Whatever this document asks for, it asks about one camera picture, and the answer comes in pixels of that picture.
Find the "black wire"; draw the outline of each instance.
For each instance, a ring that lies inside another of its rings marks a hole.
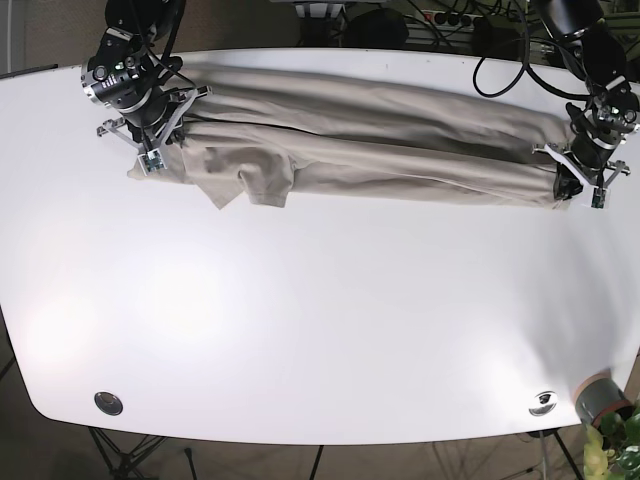
[[[193,89],[196,89],[196,84],[193,83],[192,80],[190,80],[189,78],[185,77],[184,75],[182,75],[180,72],[176,72],[174,70],[172,70],[171,68],[169,68],[165,62],[163,62],[162,60],[160,60],[158,58],[158,56],[153,53],[153,50],[151,50],[151,47],[149,46],[149,43],[147,42],[147,38],[144,35],[144,32],[142,31],[142,27],[140,26],[140,19],[138,18],[138,12],[136,11],[136,6],[134,3],[134,0],[129,0],[129,7],[131,8],[131,13],[133,15],[133,20],[135,21],[136,24],[136,28],[138,29],[138,34],[140,35],[141,39],[142,39],[142,44],[144,45],[147,53],[158,63],[158,65],[160,65],[162,68],[164,68],[169,74],[171,74],[172,76],[176,76],[179,79],[187,82],[189,85],[191,85],[193,87]]]
[[[403,15],[403,17],[409,20],[413,20],[416,23],[419,23],[420,25],[424,26],[427,30],[429,30],[431,33],[433,33],[433,43],[431,45],[435,47],[436,51],[438,50],[438,47],[440,47],[440,36],[438,35],[437,29],[435,27],[432,27],[427,22],[424,22],[419,18],[412,17],[411,15]]]
[[[536,43],[542,43],[544,45],[551,45],[554,46],[562,51],[564,51],[567,55],[571,55],[571,52],[569,52],[566,48],[564,48],[562,45],[560,45],[557,42],[554,42],[552,40],[547,40],[545,38],[537,38],[537,37],[531,37],[531,41],[532,42],[536,42]],[[529,76],[531,77],[531,79],[536,82],[538,85],[540,85],[542,88],[544,88],[547,92],[560,97],[560,98],[564,98],[566,100],[574,100],[577,102],[589,102],[591,100],[591,96],[587,95],[587,94],[578,94],[578,93],[568,93],[565,92],[564,90],[560,90],[559,88],[554,87],[553,85],[550,85],[549,83],[545,82],[542,78],[540,78],[538,76],[538,74],[536,74],[536,72],[533,70],[533,68],[531,67],[531,65],[529,65],[527,67],[527,73],[529,74]]]
[[[520,67],[520,71],[518,71],[518,74],[516,75],[516,77],[513,79],[513,81],[509,85],[507,85],[505,88],[503,88],[499,92],[486,93],[486,92],[483,92],[482,90],[480,90],[480,87],[478,86],[478,72],[480,71],[480,67],[482,66],[484,61],[487,59],[487,55],[485,54],[482,58],[480,58],[480,61],[478,62],[478,64],[476,65],[475,70],[473,71],[473,87],[476,89],[476,92],[478,92],[478,94],[480,94],[481,96],[483,96],[485,98],[496,98],[496,97],[499,97],[499,96],[504,95],[505,93],[507,93],[509,90],[511,90],[513,87],[515,87],[518,84],[518,82],[520,81],[522,76],[527,71],[527,67],[529,66],[529,57],[530,57],[530,54],[531,54],[531,44],[530,44],[530,38],[529,38],[529,28],[527,27],[527,18],[525,17],[524,12],[522,11],[522,8],[518,4],[518,2],[514,2],[514,3],[516,5],[516,9],[518,10],[518,15],[520,16],[520,21],[522,22],[522,25],[524,26],[524,53],[522,55],[522,66]]]
[[[309,476],[309,480],[314,480],[314,478],[316,478],[318,465],[320,465],[320,458],[322,458],[322,450],[324,450],[324,445],[320,445],[318,447],[318,453],[316,454],[316,460],[313,462],[313,469],[311,470],[311,475]]]
[[[165,63],[169,61],[169,56],[171,55],[173,46],[176,43],[176,37],[178,36],[178,30],[180,29],[180,23],[182,22],[186,6],[187,0],[182,0],[178,6],[178,11],[176,12],[176,17],[173,21],[173,27],[171,28],[171,34],[169,35],[169,40],[167,40],[167,44],[164,47],[164,53],[162,54],[162,61]]]
[[[494,47],[494,49],[498,49],[498,48],[504,47],[506,45],[510,45],[512,43],[521,42],[522,40],[523,40],[523,38],[512,38],[511,40],[507,40],[506,42],[503,42],[503,43],[501,43],[499,45],[496,45]],[[556,43],[556,42],[554,42],[552,40],[547,40],[547,39],[544,39],[544,38],[536,38],[536,37],[531,37],[529,40],[532,41],[532,42],[536,42],[536,43],[543,43],[545,45],[552,45],[554,47],[558,47],[559,49],[568,52],[568,50],[566,50],[564,47],[562,47],[561,45],[559,45],[558,43]],[[531,67],[531,64],[528,64],[526,66],[525,71],[527,72],[527,74],[531,77],[531,79],[534,82],[536,82],[540,87],[542,87],[543,89],[545,89],[547,92],[551,93],[552,95],[555,95],[555,96],[560,97],[560,98],[564,98],[566,100],[573,100],[573,101],[576,101],[576,102],[589,102],[591,100],[591,96],[588,95],[588,94],[565,92],[564,90],[560,90],[559,88],[556,88],[553,85],[547,83],[545,80],[540,78],[540,76],[538,76],[538,74],[533,70],[533,67]]]

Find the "beige cloth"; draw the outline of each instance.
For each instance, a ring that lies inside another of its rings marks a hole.
[[[555,208],[556,166],[534,143],[565,143],[552,115],[415,87],[192,66],[213,94],[185,118],[168,170],[133,178],[195,184],[218,208],[243,191],[283,207],[290,191]]]

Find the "white table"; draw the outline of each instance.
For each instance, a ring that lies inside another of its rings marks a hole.
[[[476,59],[254,50],[214,64],[474,95]],[[518,65],[491,61],[486,90]],[[560,88],[567,72],[539,68]],[[0,82],[0,304],[45,416],[166,436],[285,444],[448,440],[577,423],[570,390],[638,345],[640,170],[606,212],[292,194],[219,212],[136,182],[79,68]],[[500,101],[564,115],[528,79]],[[640,140],[616,159],[638,169]],[[528,408],[553,390],[544,417]],[[120,416],[96,408],[112,392]]]

